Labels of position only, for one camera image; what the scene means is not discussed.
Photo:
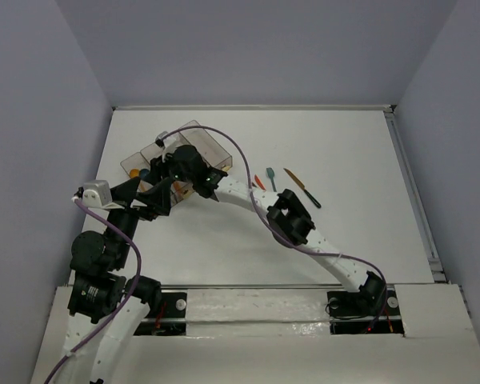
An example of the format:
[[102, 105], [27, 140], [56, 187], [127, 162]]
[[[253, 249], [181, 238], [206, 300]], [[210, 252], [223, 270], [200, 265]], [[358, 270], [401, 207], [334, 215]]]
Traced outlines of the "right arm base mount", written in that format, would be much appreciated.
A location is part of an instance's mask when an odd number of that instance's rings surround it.
[[330, 320], [332, 335], [400, 334], [404, 326], [399, 301], [394, 289], [389, 289], [384, 311], [368, 307], [360, 294], [329, 291], [325, 312]]

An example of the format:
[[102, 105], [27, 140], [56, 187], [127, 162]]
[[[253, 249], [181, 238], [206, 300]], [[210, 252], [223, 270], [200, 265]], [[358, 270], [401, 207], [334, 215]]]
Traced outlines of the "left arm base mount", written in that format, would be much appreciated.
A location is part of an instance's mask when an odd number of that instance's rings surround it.
[[184, 336], [186, 308], [186, 291], [164, 290], [160, 305], [141, 321], [134, 336]]

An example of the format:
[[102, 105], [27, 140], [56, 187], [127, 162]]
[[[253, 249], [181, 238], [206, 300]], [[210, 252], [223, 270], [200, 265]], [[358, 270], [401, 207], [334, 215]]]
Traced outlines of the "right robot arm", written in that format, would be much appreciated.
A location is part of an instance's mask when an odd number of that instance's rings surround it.
[[152, 159], [150, 168], [139, 174], [154, 188], [170, 190], [175, 182], [183, 182], [202, 198], [254, 212], [277, 242], [311, 257], [332, 274], [349, 293], [348, 306], [359, 315], [375, 317], [384, 311], [387, 284], [380, 269], [332, 246], [292, 190], [269, 192], [253, 188], [207, 164], [192, 145], [179, 146], [171, 154]]

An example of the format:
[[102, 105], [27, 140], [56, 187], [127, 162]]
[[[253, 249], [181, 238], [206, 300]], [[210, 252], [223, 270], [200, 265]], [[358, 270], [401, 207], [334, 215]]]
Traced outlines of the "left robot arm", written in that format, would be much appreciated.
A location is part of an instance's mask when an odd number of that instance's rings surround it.
[[140, 322], [160, 309], [161, 284], [142, 276], [134, 235], [139, 221], [170, 213], [172, 181], [152, 182], [146, 191], [140, 191], [140, 183], [135, 177], [110, 187], [94, 180], [72, 198], [105, 229], [84, 231], [71, 245], [70, 320], [62, 357], [49, 383], [108, 383]]

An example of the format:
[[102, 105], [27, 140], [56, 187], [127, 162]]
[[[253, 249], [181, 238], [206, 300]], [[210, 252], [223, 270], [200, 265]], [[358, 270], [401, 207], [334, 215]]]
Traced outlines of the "dark blue plastic spoon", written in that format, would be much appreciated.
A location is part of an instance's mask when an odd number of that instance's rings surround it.
[[146, 177], [149, 175], [150, 171], [148, 169], [141, 169], [139, 171], [139, 177], [142, 179], [142, 180], [145, 180]]

